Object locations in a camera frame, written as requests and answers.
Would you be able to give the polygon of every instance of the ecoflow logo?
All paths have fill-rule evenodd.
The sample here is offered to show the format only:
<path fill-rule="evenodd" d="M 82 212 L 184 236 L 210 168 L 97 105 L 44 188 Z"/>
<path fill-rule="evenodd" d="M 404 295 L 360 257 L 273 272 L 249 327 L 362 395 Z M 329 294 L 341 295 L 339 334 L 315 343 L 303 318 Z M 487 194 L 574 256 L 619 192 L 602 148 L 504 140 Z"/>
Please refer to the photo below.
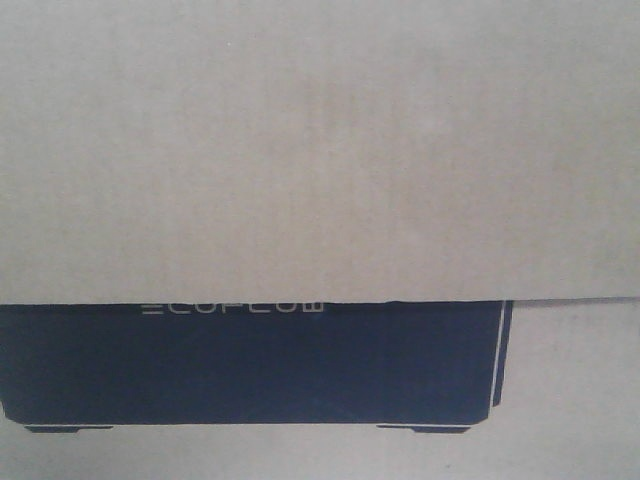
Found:
<path fill-rule="evenodd" d="M 321 313 L 324 303 L 146 303 L 140 305 L 142 315 L 192 315 L 210 313 Z"/>

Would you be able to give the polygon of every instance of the white outline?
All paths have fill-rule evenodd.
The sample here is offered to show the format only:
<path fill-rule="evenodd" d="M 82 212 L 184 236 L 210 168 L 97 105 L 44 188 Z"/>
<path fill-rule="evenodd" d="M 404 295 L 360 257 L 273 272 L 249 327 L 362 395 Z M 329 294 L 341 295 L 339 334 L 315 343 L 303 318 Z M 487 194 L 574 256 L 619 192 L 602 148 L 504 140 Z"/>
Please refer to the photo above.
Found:
<path fill-rule="evenodd" d="M 500 348 L 502 346 L 502 329 L 504 327 L 504 311 L 507 308 L 507 301 L 502 301 L 500 310 L 500 324 L 498 325 L 498 341 L 496 342 L 496 355 L 493 359 L 493 380 L 491 381 L 491 395 L 489 396 L 489 411 L 493 408 L 493 399 L 496 394 L 496 382 L 498 381 L 498 365 L 500 364 Z"/>

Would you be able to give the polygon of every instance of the corrugated cardboard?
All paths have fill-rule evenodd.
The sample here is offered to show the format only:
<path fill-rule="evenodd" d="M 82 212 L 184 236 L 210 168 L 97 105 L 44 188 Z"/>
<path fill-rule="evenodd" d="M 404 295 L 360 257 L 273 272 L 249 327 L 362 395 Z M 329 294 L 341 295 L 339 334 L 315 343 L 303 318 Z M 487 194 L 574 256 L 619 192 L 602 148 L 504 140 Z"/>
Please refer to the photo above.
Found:
<path fill-rule="evenodd" d="M 2 303 L 639 290 L 637 5 L 2 10 Z"/>

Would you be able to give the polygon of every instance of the printed graphic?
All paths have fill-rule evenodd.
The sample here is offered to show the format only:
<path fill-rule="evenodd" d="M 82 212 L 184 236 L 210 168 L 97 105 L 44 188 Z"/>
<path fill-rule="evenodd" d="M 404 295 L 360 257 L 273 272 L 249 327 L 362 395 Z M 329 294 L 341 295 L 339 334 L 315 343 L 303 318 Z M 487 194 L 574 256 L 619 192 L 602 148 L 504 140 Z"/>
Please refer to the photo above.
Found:
<path fill-rule="evenodd" d="M 456 433 L 500 402 L 512 302 L 0 307 L 0 398 L 34 432 L 366 423 Z"/>

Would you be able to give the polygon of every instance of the dark blue power station image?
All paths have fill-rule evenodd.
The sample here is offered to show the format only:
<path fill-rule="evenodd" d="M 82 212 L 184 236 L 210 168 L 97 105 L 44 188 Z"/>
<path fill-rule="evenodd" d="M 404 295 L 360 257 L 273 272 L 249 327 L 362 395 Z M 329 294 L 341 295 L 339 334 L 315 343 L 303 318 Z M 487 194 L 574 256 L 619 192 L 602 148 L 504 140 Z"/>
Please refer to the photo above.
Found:
<path fill-rule="evenodd" d="M 258 423 L 463 432 L 500 402 L 511 309 L 7 305 L 0 399 L 34 432 Z"/>

